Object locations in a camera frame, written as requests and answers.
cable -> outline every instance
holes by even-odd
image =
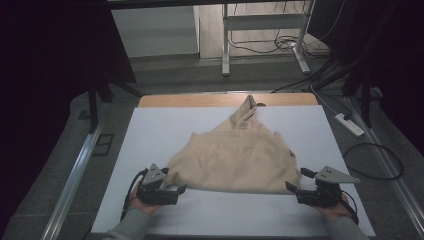
[[[134,187],[134,183],[137,181],[137,179],[141,175],[145,174],[145,172],[146,172],[146,169],[137,173],[137,175],[135,175],[134,179],[131,182],[130,188],[128,189],[127,196],[125,196],[125,202],[124,202],[124,206],[122,208],[122,214],[121,214],[121,221],[122,219],[124,219],[125,215],[127,214],[128,204],[130,202],[130,196],[131,196],[132,189]]]
[[[329,31],[328,31],[328,32],[327,32],[324,36],[322,36],[321,38],[317,39],[316,41],[314,41],[314,42],[312,42],[312,43],[309,43],[308,45],[311,45],[311,44],[313,44],[313,43],[315,43],[315,42],[321,41],[322,39],[324,39],[325,37],[327,37],[327,35],[328,35],[328,34],[330,34],[330,32],[331,32],[331,31],[333,31],[334,27],[336,26],[337,22],[339,21],[340,15],[341,15],[342,10],[343,10],[343,6],[344,6],[344,4],[345,4],[345,1],[346,1],[346,0],[343,0],[342,6],[340,7],[339,14],[337,15],[337,18],[336,18],[336,20],[334,21],[333,26],[330,28],[330,30],[329,30]]]
[[[303,50],[303,55],[311,59],[327,59],[331,57],[331,54],[333,53],[332,50],[311,52],[309,51],[308,45],[305,42],[302,42],[302,50]]]
[[[379,145],[379,144],[375,144],[375,143],[360,143],[360,144],[354,145],[354,146],[350,147],[348,150],[346,150],[346,152],[343,153],[343,158],[345,158],[347,156],[347,154],[349,152],[351,152],[353,149],[355,149],[357,147],[360,147],[360,146],[364,146],[364,145],[370,145],[370,146],[375,146],[375,147],[383,148],[384,150],[388,151],[392,156],[394,156],[395,157],[395,160],[397,161],[397,163],[399,165],[398,175],[396,175],[394,177],[389,177],[389,178],[376,177],[376,176],[372,176],[370,174],[364,173],[362,171],[359,171],[359,170],[357,170],[355,168],[352,168],[352,167],[350,167],[349,165],[346,164],[346,166],[347,166],[348,169],[350,169],[353,172],[356,172],[356,173],[358,173],[358,174],[360,174],[360,175],[362,175],[364,177],[367,177],[367,178],[370,178],[370,179],[374,179],[374,180],[396,180],[396,179],[402,177],[403,172],[404,172],[404,167],[403,167],[402,161],[400,160],[400,158],[392,150],[390,150],[389,148],[387,148],[387,147],[385,147],[383,145]]]
[[[299,13],[299,11],[297,11],[297,8],[296,8],[296,1],[293,1],[293,7],[294,7],[294,11]]]
[[[334,111],[334,109],[332,109],[330,106],[327,105],[327,103],[321,98],[321,96],[315,92],[313,85],[310,84],[309,88],[311,89],[312,93],[319,98],[319,100],[321,100],[321,102],[324,104],[324,106],[326,106],[330,111],[332,111],[335,115],[337,115],[338,113],[336,111]]]
[[[276,2],[275,7],[270,12],[270,14],[273,11],[276,10],[277,4],[278,4],[278,2]],[[287,2],[284,5],[283,13],[285,12],[286,5],[287,5]],[[237,7],[238,7],[238,5],[236,4],[235,5],[235,8],[234,8],[233,15],[236,15]],[[255,40],[250,40],[250,41],[239,41],[239,42],[235,42],[233,40],[233,31],[231,31],[230,32],[230,39],[228,40],[228,42],[234,48],[244,49],[244,50],[247,50],[247,51],[251,51],[251,52],[255,52],[255,53],[260,53],[260,54],[272,53],[272,52],[275,52],[275,51],[278,51],[278,50],[292,49],[293,46],[291,46],[290,43],[297,42],[297,37],[295,37],[295,36],[278,36],[279,33],[280,33],[280,29],[278,29],[277,35],[275,36],[275,38],[273,40],[256,40],[256,41]],[[269,50],[269,51],[258,51],[258,50],[254,50],[254,49],[248,48],[248,47],[236,46],[237,44],[242,44],[242,43],[259,43],[259,42],[261,42],[261,43],[264,43],[264,42],[273,42],[274,45],[276,46],[276,48],[274,48],[272,50]]]
[[[338,104],[340,104],[340,106],[344,107],[349,112],[349,115],[352,115],[353,114],[352,110],[350,108],[348,108],[346,105],[344,105],[342,102],[340,102],[338,99],[334,98],[333,96],[324,94],[322,92],[321,92],[321,94],[324,95],[324,96],[326,96],[326,97],[328,97],[328,98],[333,99],[334,101],[336,101]]]
[[[358,213],[358,206],[356,206],[355,199],[353,199],[353,197],[349,193],[347,193],[346,191],[342,190],[342,192],[344,194],[346,194],[348,197],[350,197],[350,199],[352,200],[353,206],[355,206],[355,213]]]
[[[301,84],[301,83],[313,80],[317,76],[320,77],[320,75],[323,74],[328,69],[328,67],[331,66],[334,63],[334,61],[335,61],[334,59],[331,59],[331,58],[328,59],[327,62],[325,62],[324,65],[322,65],[322,67],[319,70],[317,70],[316,72],[314,72],[311,76],[309,76],[309,77],[307,77],[307,78],[305,78],[305,79],[303,79],[299,82],[290,83],[288,85],[284,85],[282,87],[279,87],[279,88],[271,91],[271,93],[276,93],[276,92],[280,91],[281,89],[288,88],[288,87],[291,87],[291,86],[295,86],[297,84]]]
[[[355,210],[349,205],[349,203],[347,203],[346,201],[343,200],[343,198],[342,198],[341,195],[340,196],[337,196],[337,195],[335,195],[331,191],[328,191],[325,188],[321,188],[321,191],[323,191],[326,194],[332,196],[332,198],[337,199],[338,200],[338,203],[340,203],[347,211],[349,211],[349,214],[350,214],[352,220],[356,223],[356,225],[359,224],[358,209],[357,209],[357,206],[356,206],[356,202],[355,202],[355,200],[353,200],[352,196],[350,196],[349,193],[341,190],[342,192],[346,193],[353,200],[353,203],[355,205]]]
[[[328,71],[333,71],[336,67],[338,66],[338,63],[332,68],[332,69],[330,69],[330,70],[328,70]],[[322,77],[324,77],[323,75],[324,75],[325,73],[323,73],[321,76],[319,76],[318,77],[318,79],[320,79],[320,78],[322,78]],[[302,85],[299,85],[299,86],[297,86],[297,87],[295,87],[295,88],[293,88],[293,90],[292,90],[292,93],[294,93],[295,92],[295,90],[296,90],[296,88],[299,88],[299,87],[302,87],[302,86],[304,86],[304,85],[306,85],[306,84],[308,84],[307,82],[306,83],[303,83]]]

human hand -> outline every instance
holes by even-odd
[[[347,197],[345,194],[342,194],[342,200],[345,201],[347,204],[349,204],[349,201],[347,200]],[[341,205],[340,203],[330,208],[315,207],[315,206],[312,206],[312,207],[318,210],[327,221],[331,221],[331,220],[345,217],[345,216],[350,216],[349,211],[345,207],[343,207],[343,205]]]
[[[146,203],[143,203],[138,197],[137,197],[137,189],[138,189],[138,184],[137,186],[133,189],[133,191],[131,192],[130,195],[130,206],[131,207],[135,207],[140,209],[141,211],[143,211],[146,214],[152,215],[154,212],[156,212],[156,210],[158,210],[160,207],[162,207],[163,205],[149,205]]]

fabric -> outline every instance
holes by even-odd
[[[328,221],[324,227],[331,239],[369,240],[352,219],[348,217]]]
[[[104,240],[141,240],[146,234],[151,218],[140,209],[129,207],[124,219],[107,232],[109,237]]]
[[[296,156],[278,132],[255,117],[249,95],[239,109],[210,132],[192,133],[168,163],[165,185],[253,193],[288,193],[285,181],[299,187]]]

power strip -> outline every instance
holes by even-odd
[[[334,118],[341,123],[345,128],[347,128],[347,130],[349,130],[349,132],[351,132],[353,135],[355,135],[355,137],[359,137],[361,135],[363,135],[365,132],[358,127],[354,122],[352,122],[350,119],[348,120],[344,120],[344,114],[343,113],[339,113],[336,116],[334,116]]]

metal rail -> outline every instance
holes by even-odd
[[[56,203],[56,207],[50,217],[49,222],[44,230],[41,239],[57,239],[63,222],[74,199],[75,193],[81,182],[88,160],[90,159],[93,148],[96,144],[97,138],[103,127],[104,118],[109,110],[110,104],[103,103],[99,111],[99,123],[92,134],[89,134],[85,139],[84,145],[75,161],[74,167],[69,174],[62,194]]]

